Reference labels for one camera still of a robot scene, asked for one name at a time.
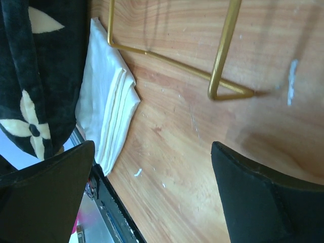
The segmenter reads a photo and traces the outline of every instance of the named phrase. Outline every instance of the fabric fold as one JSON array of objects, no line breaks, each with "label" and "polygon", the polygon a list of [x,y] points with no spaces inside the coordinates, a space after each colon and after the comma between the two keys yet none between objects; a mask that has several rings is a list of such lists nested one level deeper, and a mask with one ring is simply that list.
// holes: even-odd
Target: fabric fold
[{"label": "fabric fold", "polygon": [[83,84],[75,110],[77,124],[96,146],[95,160],[108,175],[126,140],[140,99],[136,83],[117,49],[107,43],[98,18],[91,20]]}]

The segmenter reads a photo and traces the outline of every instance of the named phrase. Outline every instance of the black fleece blanket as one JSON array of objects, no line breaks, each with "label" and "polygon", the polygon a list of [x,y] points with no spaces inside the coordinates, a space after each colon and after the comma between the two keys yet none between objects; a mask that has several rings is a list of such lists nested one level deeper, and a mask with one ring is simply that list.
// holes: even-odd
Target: black fleece blanket
[{"label": "black fleece blanket", "polygon": [[0,128],[39,159],[75,127],[87,32],[86,0],[0,0]]}]

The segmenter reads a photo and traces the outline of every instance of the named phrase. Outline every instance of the white spot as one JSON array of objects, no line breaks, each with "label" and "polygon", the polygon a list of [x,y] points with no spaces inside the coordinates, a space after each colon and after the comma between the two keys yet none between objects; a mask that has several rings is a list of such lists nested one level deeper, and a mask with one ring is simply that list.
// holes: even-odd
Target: white spot
[{"label": "white spot", "polygon": [[297,5],[297,7],[294,9],[294,15],[296,15],[299,11],[299,5]]},{"label": "white spot", "polygon": [[288,76],[288,81],[289,81],[289,87],[288,87],[288,97],[287,97],[287,105],[291,106],[292,105],[292,99],[294,98],[294,84],[295,84],[295,72],[297,68],[298,60],[295,59],[292,61],[290,65],[290,70],[289,70],[289,76]]},{"label": "white spot", "polygon": [[193,129],[193,126],[195,127],[195,130],[196,130],[196,132],[198,134],[198,138],[199,138],[199,142],[200,142],[200,134],[199,134],[199,131],[198,131],[197,123],[196,123],[196,121],[194,120],[194,117],[193,117],[191,106],[189,106],[189,110],[190,110],[190,116],[191,116],[191,129]]},{"label": "white spot", "polygon": [[33,34],[52,32],[64,28],[62,24],[38,9],[28,7],[28,13]]},{"label": "white spot", "polygon": [[135,176],[135,177],[138,177],[138,176],[140,175],[141,172],[142,172],[142,168],[140,168],[140,169],[138,170],[138,172],[137,172],[136,174],[134,174],[134,176]]},{"label": "white spot", "polygon": [[198,46],[200,47],[203,43],[204,43],[204,42],[201,40],[201,37],[200,37],[200,39],[199,39],[199,41],[198,41]]}]

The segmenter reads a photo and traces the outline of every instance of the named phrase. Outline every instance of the pink object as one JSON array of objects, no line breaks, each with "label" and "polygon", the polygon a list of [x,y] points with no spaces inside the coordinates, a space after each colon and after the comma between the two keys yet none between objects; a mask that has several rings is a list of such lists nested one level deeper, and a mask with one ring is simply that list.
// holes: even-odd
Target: pink object
[{"label": "pink object", "polygon": [[78,218],[78,215],[76,216],[76,219],[75,219],[75,223],[74,223],[74,226],[73,226],[73,229],[72,229],[72,234],[74,234],[76,232],[77,218]]}]

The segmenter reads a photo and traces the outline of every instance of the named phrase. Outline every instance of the white paint fleck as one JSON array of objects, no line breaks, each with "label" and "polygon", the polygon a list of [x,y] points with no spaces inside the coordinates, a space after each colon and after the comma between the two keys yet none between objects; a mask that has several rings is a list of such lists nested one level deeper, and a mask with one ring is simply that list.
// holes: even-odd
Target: white paint fleck
[{"label": "white paint fleck", "polygon": [[200,47],[203,43],[204,43],[204,42],[203,42],[203,40],[202,40],[201,37],[200,37],[200,39],[199,39],[199,41],[198,41],[198,46]]},{"label": "white paint fleck", "polygon": [[193,126],[198,134],[198,138],[200,140],[200,134],[199,134],[199,131],[198,131],[198,126],[197,126],[197,123],[196,121],[194,120],[194,116],[193,116],[193,113],[192,113],[192,110],[191,110],[191,106],[189,106],[189,110],[190,110],[190,116],[191,116],[191,129],[193,129]]},{"label": "white paint fleck", "polygon": [[295,84],[295,72],[297,68],[298,60],[295,59],[292,61],[290,65],[290,70],[289,70],[289,76],[288,76],[288,81],[289,81],[289,87],[288,87],[288,97],[287,97],[287,105],[291,106],[292,105],[292,99],[294,98],[294,84]]},{"label": "white paint fleck", "polygon": [[140,168],[140,169],[138,170],[138,172],[137,172],[136,174],[134,174],[134,176],[135,176],[135,177],[138,177],[138,176],[140,175],[141,172],[142,172],[142,168]]},{"label": "white paint fleck", "polygon": [[299,5],[294,9],[294,15],[296,15],[299,12]]},{"label": "white paint fleck", "polygon": [[178,204],[179,213],[182,214],[180,204]]}]

